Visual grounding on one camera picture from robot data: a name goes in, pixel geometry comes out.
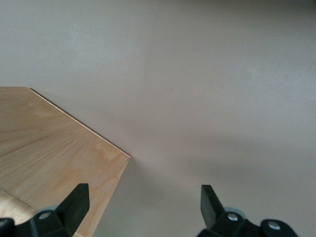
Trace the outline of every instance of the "light wood surface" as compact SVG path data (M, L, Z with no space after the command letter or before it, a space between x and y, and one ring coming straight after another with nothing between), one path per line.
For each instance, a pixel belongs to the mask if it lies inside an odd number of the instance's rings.
M0 217L12 218L19 225L28 221L36 212L34 208L0 189Z
M88 183L92 236L129 156L25 87L0 87L0 188L35 210Z

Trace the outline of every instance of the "white floor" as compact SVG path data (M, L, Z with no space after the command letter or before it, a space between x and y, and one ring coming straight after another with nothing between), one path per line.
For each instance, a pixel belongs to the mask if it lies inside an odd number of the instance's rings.
M201 184L316 236L313 0L0 1L0 85L132 155L94 237L194 237Z

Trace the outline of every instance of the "metal screw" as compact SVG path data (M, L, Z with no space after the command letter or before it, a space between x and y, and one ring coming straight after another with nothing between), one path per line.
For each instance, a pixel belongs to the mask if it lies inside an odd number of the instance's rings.
M50 211L44 212L42 215L39 216L40 220L46 219L48 216L50 216Z
M228 214L228 219L230 219L231 221L237 221L238 217L235 214L233 214L233 213L229 213Z
M268 222L268 226L271 228L271 229L274 229L274 230L280 230L281 227L278 225L277 222L274 222L274 221L269 221Z
M7 223L8 220L3 220L3 221L0 221L0 227L4 226L6 223Z

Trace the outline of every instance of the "clamp jaw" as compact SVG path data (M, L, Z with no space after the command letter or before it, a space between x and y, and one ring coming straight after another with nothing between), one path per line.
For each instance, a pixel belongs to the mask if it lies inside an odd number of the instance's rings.
M226 212L210 185L202 185L201 212L206 229L197 237L298 237L282 221L263 220L256 226L235 212Z
M72 237L89 207L88 184L78 184L54 211L37 213L17 226L11 218L0 218L0 237Z

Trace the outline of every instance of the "wooden board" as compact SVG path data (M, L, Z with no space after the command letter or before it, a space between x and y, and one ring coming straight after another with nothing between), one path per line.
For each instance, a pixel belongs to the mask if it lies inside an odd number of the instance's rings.
M129 156L25 87L0 87L0 189L35 210L88 183L92 236Z

